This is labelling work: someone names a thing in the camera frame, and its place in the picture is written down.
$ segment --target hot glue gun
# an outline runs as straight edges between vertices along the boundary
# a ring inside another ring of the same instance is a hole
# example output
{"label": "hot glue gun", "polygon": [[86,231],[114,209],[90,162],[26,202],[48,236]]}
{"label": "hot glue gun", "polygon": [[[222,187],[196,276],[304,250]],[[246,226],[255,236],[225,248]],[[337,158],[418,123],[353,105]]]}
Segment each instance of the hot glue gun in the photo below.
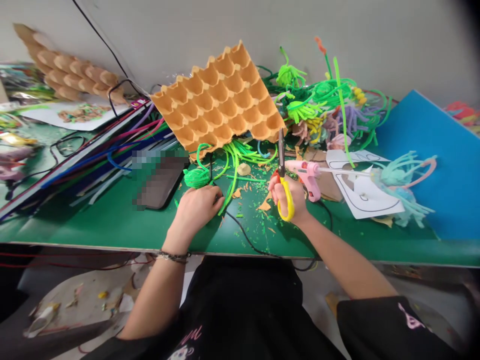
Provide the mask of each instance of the hot glue gun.
{"label": "hot glue gun", "polygon": [[371,176],[371,174],[367,172],[321,167],[318,163],[313,161],[287,160],[285,161],[285,168],[298,175],[300,181],[306,187],[308,192],[308,200],[310,200],[312,203],[317,202],[321,197],[320,189],[315,181],[315,178],[318,177],[322,172],[347,175],[355,174],[356,176],[368,177]]}

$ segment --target white wall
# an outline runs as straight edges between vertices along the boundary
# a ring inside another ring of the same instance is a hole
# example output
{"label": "white wall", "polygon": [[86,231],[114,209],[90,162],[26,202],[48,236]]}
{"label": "white wall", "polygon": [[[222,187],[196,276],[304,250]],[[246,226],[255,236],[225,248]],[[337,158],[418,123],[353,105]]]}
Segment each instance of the white wall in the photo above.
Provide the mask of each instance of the white wall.
{"label": "white wall", "polygon": [[[437,104],[477,104],[478,57],[467,19],[448,0],[78,0],[123,66],[147,90],[173,73],[204,66],[209,55],[243,39],[254,62],[284,63],[324,78],[314,36],[340,74],[364,89],[401,99],[418,89]],[[11,23],[44,32],[62,51],[120,72],[112,55],[70,0],[4,1],[0,60],[28,60]]]}

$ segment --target hand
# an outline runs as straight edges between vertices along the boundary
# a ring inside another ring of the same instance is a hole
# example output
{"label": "hand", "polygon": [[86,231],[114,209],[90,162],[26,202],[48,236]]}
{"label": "hand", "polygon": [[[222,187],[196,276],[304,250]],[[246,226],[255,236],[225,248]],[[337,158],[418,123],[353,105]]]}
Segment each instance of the hand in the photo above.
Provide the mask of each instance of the hand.
{"label": "hand", "polygon": [[188,189],[180,199],[170,230],[192,241],[195,234],[219,212],[224,201],[218,186]]}
{"label": "hand", "polygon": [[[295,214],[290,222],[294,225],[298,225],[301,220],[310,215],[305,202],[304,187],[299,181],[295,181],[287,175],[285,175],[285,181],[288,182],[288,187],[293,199],[293,206],[295,207]],[[270,180],[268,190],[271,191],[271,196],[273,197],[275,205],[280,201],[282,215],[284,217],[288,216],[287,195],[285,194],[284,186],[280,183],[277,176]]]}

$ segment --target egg carton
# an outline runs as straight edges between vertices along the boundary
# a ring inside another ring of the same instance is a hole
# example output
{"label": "egg carton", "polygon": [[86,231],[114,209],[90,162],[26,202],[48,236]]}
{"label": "egg carton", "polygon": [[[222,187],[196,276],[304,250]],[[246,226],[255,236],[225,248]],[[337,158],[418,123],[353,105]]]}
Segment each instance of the egg carton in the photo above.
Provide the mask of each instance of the egg carton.
{"label": "egg carton", "polygon": [[[280,129],[287,132],[241,40],[217,58],[210,56],[205,68],[194,66],[191,77],[177,76],[151,99],[187,151],[194,152],[202,143],[211,145],[200,152],[201,159],[234,135],[250,131],[256,140],[275,143]],[[190,156],[196,159],[197,154]]]}
{"label": "egg carton", "polygon": [[[13,24],[18,37],[23,41],[35,65],[45,74],[45,82],[62,100],[81,102],[81,93],[98,95],[109,99],[109,91],[119,83],[116,74],[58,51],[50,51],[37,38],[38,34],[22,24]],[[110,93],[116,104],[126,104],[124,90],[118,88]]]}

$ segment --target blue foam sheet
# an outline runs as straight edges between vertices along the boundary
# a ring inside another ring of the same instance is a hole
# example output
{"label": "blue foam sheet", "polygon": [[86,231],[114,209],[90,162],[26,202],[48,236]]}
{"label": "blue foam sheet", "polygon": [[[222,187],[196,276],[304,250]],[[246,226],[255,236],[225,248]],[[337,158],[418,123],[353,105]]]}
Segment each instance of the blue foam sheet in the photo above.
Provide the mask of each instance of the blue foam sheet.
{"label": "blue foam sheet", "polygon": [[440,239],[480,240],[480,138],[412,90],[377,129],[381,154],[394,160],[414,150],[419,160],[437,155],[431,176],[411,189],[435,210],[427,220]]}

